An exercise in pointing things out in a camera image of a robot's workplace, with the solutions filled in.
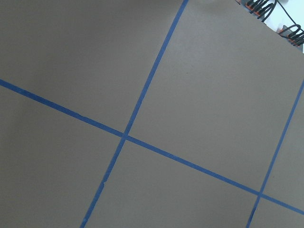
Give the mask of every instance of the blue grid line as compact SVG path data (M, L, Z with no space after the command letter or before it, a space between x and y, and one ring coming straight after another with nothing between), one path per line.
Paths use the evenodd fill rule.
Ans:
M168 46L168 43L169 43L169 41L170 41L170 39L172 37L172 34L173 34L173 32L174 32L174 30L176 28L176 25L177 25L177 23L178 23L178 21L179 21L179 19L181 17L181 14L183 13L183 11L184 11L184 9L185 9L188 1L189 0L184 0L182 2L182 4L181 4L181 6L180 6L180 8L179 8L179 10L178 10L178 12L177 12L174 20L173 20L173 22L172 22L172 24L170 26L170 29L169 29L169 31L167 33L167 36L166 36L166 38L165 38L165 40L164 40L164 42L163 42L163 44L161 46L161 49L160 49L160 51L159 51L159 53L158 53L158 55L156 57L156 60L155 60L155 62L153 64L153 66L152 66L152 69L151 69L151 71L150 71L150 73L148 75L148 78L147 78L147 80L146 80L146 82L144 84L142 92L141 92L141 94L140 94L140 96L138 98L138 101L137 101L137 103L135 105L135 108L134 108L134 110L132 112L130 120L129 120L127 126L126 126L126 129L125 129L125 131L124 131L121 139L120 139L120 142L119 142L119 144L117 146L115 154L114 154L113 158L111 159L111 162L110 162L110 164L109 164L109 166L108 166L108 168L107 168L107 170L105 172L105 175L104 175L104 177L103 177L103 179L102 179L102 181L101 181L101 183L100 183L100 185L99 185L99 187L98 187L98 189L96 191L96 194L95 194L95 196L94 196L94 198L93 198L93 200L92 200L92 202L90 204L90 207L89 207L88 211L85 214L85 217L84 217L84 219L83 219L83 221L82 221L82 223L80 225L80 228L84 228L86 226L86 223L88 222L89 218L91 217L91 214L92 214L92 212L93 212L93 210L95 208L95 205L96 205L96 203L97 203L97 201L98 201L98 199L99 199L99 197L100 197L100 195L101 195L101 193L102 193L102 191L103 191L103 189L105 187L105 183L107 182L107 180L108 180L108 178L109 178L109 176L111 174L111 171L112 171L113 167L115 166L116 160L117 160L117 158L118 158L118 156L119 156L119 154L120 154L120 152L121 152L121 150L123 148L124 142L125 142L128 134L129 134L129 132L130 132L130 130L132 128L134 120L135 120L135 118L136 118L136 116L138 114L138 111L139 111L139 109L140 109L140 107L142 105L143 99L144 99L144 97L145 97L145 95L146 95L146 93L148 91L148 88L149 88L149 86L151 84L151 81L152 81L152 79L154 77L154 74L155 74L155 72L157 70L157 67L158 67L158 65L159 65L159 63L160 63L160 61L162 59L162 56L163 56L163 54L164 54L164 52L165 52L165 50L166 50L166 48Z
M212 172L212 171L210 171L210 170L207 170L207 169L205 169L205 168L203 168L203 167L201 167L201 166L198 166L198 165L196 165L196 164L194 164L194 163L192 163L192 162L190 162L190 161L187 161L187 160L182 159L182 158L180 158L180 157L178 157L178 156L175 156L174 154L171 154L171 153L168 153L168 152L166 152L166 151L163 151L163 150L161 150L161 149L159 149L159 148L157 148L157 147L155 147L155 146L149 145L149 144L147 144L147 143L145 143L145 142L143 142L143 141L141 141L141 140L135 139L135 138L133 138L133 137L131 137L131 136L128 136L128 137L127 137L127 140L130 141L130 142L133 142L133 143L135 143L135 144L137 144L137 145L139 145L139 146L142 146L142 147L144 147L144 148L146 148L146 149L148 149L148 150L151 150L151 151L154 151L154 152L156 152L156 153L158 153L158 154L160 154L160 155L163 155L163 156L165 156L165 157L167 157L167 158L170 158L170 159L175 160L175 161L177 161L177 162L179 162L179 163L182 163L182 164L184 164L184 165L187 165L187 166L189 166L189 167L191 167L191 168L193 168L193 169L195 169L195 170L198 170L198 171L200 171L200 172L202 172L202 173L205 173L205 174L207 174L207 175L209 175L209 176L211 176L211 177L214 177L214 178L219 179L219 180L221 180L221 181L223 181L223 182L226 182L226 183L228 183L228 184L231 184L231 185L233 185L233 186L235 186L235 187L238 187L238 188L240 188L240 189L243 189L243 190L245 190L245 191L248 191L248 192L250 192L250 193L252 193L252 194L254 194L254 195L258 195L258 194L259 194L258 191L254 190L254 189L252 189L252 188L250 188L250 187L247 187L247 186L245 186L245 185L243 185L243 184L240 184L240 183L238 183L238 182L236 182L236 181L234 181L234 180L231 180L231 179L229 179L229 178L227 178L227 177L224 177L224 176L219 175L219 174L217 174L217 173L215 173L215 172Z
M26 90L24 90L24 89L21 89L21 88L15 86L15 85L12 85L12 84L10 84L10 83L7 83L7 82L5 82L5 81L3 81L3 80L1 80L1 79L0 79L0 86L3 86L3 87L5 87L5 88L7 88L7 89L10 89L10 90L12 90L12 91L14 91L14 92L16 92L16 93L18 93L18 94L20 94L20 95L24 95L24 96L26 96L27 98L30 98L30 99L32 99L32 100L38 101L38 102L40 102L40 103L42 103L42 104L44 104L44 105L46 105L46 106L49 106L49 107L51 107L51 108L54 108L54 109L58 110L58 111L60 111L60 112L62 112L61 109L62 109L62 110L68 110L68 109L66 109L65 107L62 107L62 106L60 106L60 105L58 105L58 104L56 104L56 103L53 103L53 102L51 102L51 101L48 101L48 100L46 100L46 99L44 99L44 98L42 98L42 97L39 97L39 96L37 96L37 95L35 95L35 94L32 94L32 93L30 93L30 92L28 92L28 91L26 91ZM66 112L63 112L63 113L65 113L65 114L67 114L67 115L69 115L69 116L72 116L72 117L74 117L74 118L77 118L77 116L75 117L75 116L70 115L70 114L68 114L68 113L66 113ZM99 123L99 122L97 122L97 121L95 121L95 120L85 121L85 122L86 122L87 124L92 125L92 126L99 126L99 125L105 126L104 124ZM101 127L99 127L99 128L106 131L106 129L108 129L108 128L110 128L110 127L105 126L104 129L101 128ZM117 135L117 134L115 134L115 132L118 132L118 133L120 133L121 135L123 135L123 133L121 133L121 132L119 132L119 131L117 131L117 130L115 130L115 129L113 129L113 130L114 130L114 131L107 131L107 132L112 133L112 134L114 134L114 135ZM214 177L214 178L217 178L217 179L219 179L219 180L221 180L221 181L224 181L224 182L226 182L226 183L228 183L228 184L231 184L231 185L233 185L233 186L235 186L235 187L238 187L238 188L241 188L241 189L243 189L243 190L246 190L246 191L248 191L248 192L250 192L250 193L252 193L252 194L254 194L254 195L258 195L258 194L259 194L259 192L256 191L256 190L253 190L253 189L251 189L251 188L249 188L249 187L247 187L247 186L245 186L245 185L242 185L242 184L240 184L240 183L237 183L236 181L233 181L233 180L231 180L231 179L228 179L228 178L226 178L226 177L224 177L224 176L221 176L221 175L219 175L219 174L217 174L217 173L214 173L214 172L212 172L212 171L209 171L209 170L207 170L207 169L205 169L205 168L203 168L203 167L200 167L200 166L198 166L198 165L196 165L196 164L194 164L194 163L192 163L192 162L190 162L190 161L187 161L187 160L184 160L184 159L182 159L182 158L179 158L179 157L177 157L177 156L175 156L175 155L173 155L173 154L171 154L171 153L168 153L168 152L166 152L166 151L164 151L164 150L161 150L161 149L159 149L159 148L157 148L157 147L155 147L155 146L149 145L149 144L147 144L147 143L145 143L145 142L143 142L143 141L140 141L140 140L138 140L138 139L136 139L136 138L133 138L133 137L131 137L131 136L127 136L127 137L126 137L126 140L128 140L128 141L130 141L130 142L132 142L132 143L135 143L135 144L137 144L137 145L139 145L139 146L142 146L142 147L144 147L144 148L146 148L146 149L148 149L148 150L151 150L151 151L153 151L153 152L156 152L156 153L158 153L158 154L161 154L161 155L163 155L163 156L165 156L165 157L167 157L167 158L173 159L173 160L175 160L176 162L179 162L179 163L182 163L182 164L184 164L184 165L187 165L188 167L194 168L194 169L196 169L196 170L198 170L198 171L200 171L200 172L202 172L202 173L205 173L205 174L207 174L207 175L210 175L210 176L212 176L212 177ZM123 146L122 144L119 144L119 146L117 147L117 149L122 148L122 146ZM262 194L261 197L264 198L264 199L266 199L266 200L268 200L268 201L271 201L271 202L273 202L273 203L275 203L275 204L278 204L279 206L285 207L285 208L290 209L290 210L292 210L292 211L294 211L294 212L297 212L297 213L299 213L299 214L304 215L304 211L303 211L303 210L300 210L300 209L298 209L298 208L295 208L295 207L293 207L293 206L291 206L291 205L288 205L288 204L286 204L286 203L284 203L284 202L282 202L282 201L279 201L279 200L277 200L277 199L275 199L275 198L272 198L272 197L270 197L270 196L268 196L268 195Z
M287 129L288 129L289 124L290 124L290 122L291 122L291 119L292 119L292 117L293 117L293 115L294 115L294 113L295 113L295 109L296 109L296 107L297 107L297 104L298 104L298 102L299 102L299 100L300 100L300 97L301 97L303 88L304 88L304 80L303 80L303 82L302 82L302 84L301 84L301 86L300 86L299 92L298 92L298 94L297 94L297 96L296 96L296 99L295 99L295 101L294 101L294 105L293 105L293 107L292 107L292 109L291 109L291 111L290 111L289 117L288 117L288 119L287 119L287 122L286 122L286 124L285 124L284 130L283 130L283 132L282 132L281 138L280 138L280 140L279 140L279 142L278 142L278 145L277 145L277 147L276 147L274 156L272 157L272 160L271 160L270 165L269 165L269 167L268 167L268 170L267 170L266 176L265 176L265 178L264 178L263 184L262 184L262 186L261 186L260 192L259 192L259 194L258 194L258 196L257 196L257 198L256 198L256 201L255 201L254 205L253 205L253 208L252 208L251 214L250 214L250 216L249 216L249 219L248 219L248 223L247 223L247 225L246 225L246 228L249 228L250 225L251 225L252 218L253 218L253 216L254 216L254 214L255 214L255 211L256 211L256 209L257 209L257 207L258 207L258 204L259 204L260 199L261 199L261 197L262 197L262 194L263 194L263 192L264 192L264 189L265 189L265 186L266 186L267 181L268 181L268 179L269 179L271 170L272 170L272 168L273 168L273 166L274 166L274 164L275 164L277 155L278 155L278 153L279 153L279 151L280 151L280 148L281 148L281 146L282 146L282 143L283 143L283 140L284 140L284 138L285 138Z
M102 129L102 130L104 130L106 132L112 133L112 134L117 135L119 137L122 137L122 135L123 135L123 133L120 132L120 131L118 131L118 130L115 130L115 129L109 127L109 126L106 126L106 125L104 125L102 123L99 123L99 122L97 122L95 120L92 120L90 118L81 116L80 114L78 114L78 113L76 113L76 112L74 112L74 111L72 111L70 109L67 109L67 108L65 108L65 107L63 107L61 105L58 105L58 104L56 104L54 102L51 102L51 101L49 101L49 100L47 100L47 99L45 99L45 98L43 98L41 96L33 94L33 93L29 92L29 91L26 91L26 90L24 90L24 89L22 89L20 87L17 87L15 85L13 85L11 83L8 83L6 81L3 81L1 79L0 79L0 86L3 86L5 88L7 88L7 89L10 89L10 90L12 90L12 91L14 91L14 92L16 92L18 94L21 94L23 96L26 96L26 97L30 98L32 100L38 101L39 103L42 103L42 104L44 104L44 105L46 105L46 106L48 106L50 108L56 109L56 110L58 110L58 111L60 111L62 113L65 113L65 114L67 114L67 115L69 115L71 117L74 117L74 118L76 118L76 119L78 119L80 121L83 121L83 122L85 122L87 124L90 124L92 126L100 128L100 129Z

